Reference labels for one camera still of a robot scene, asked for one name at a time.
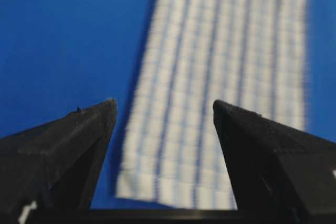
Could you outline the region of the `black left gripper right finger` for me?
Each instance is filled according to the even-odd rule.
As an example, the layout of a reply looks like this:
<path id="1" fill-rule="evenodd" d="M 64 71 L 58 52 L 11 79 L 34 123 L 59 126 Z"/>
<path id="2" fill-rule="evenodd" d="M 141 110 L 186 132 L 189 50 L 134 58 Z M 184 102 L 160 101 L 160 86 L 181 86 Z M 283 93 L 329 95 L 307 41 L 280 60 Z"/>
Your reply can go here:
<path id="1" fill-rule="evenodd" d="M 335 223 L 335 144 L 216 100 L 235 223 Z"/>

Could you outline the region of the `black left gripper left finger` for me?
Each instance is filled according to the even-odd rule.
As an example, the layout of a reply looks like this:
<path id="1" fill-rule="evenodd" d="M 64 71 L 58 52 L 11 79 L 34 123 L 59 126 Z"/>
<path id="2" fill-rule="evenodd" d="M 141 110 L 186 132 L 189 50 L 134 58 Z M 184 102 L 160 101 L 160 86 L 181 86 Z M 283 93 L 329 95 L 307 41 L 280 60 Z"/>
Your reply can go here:
<path id="1" fill-rule="evenodd" d="M 88 211 L 117 120 L 107 99 L 1 138 L 1 223 L 34 210 Z"/>

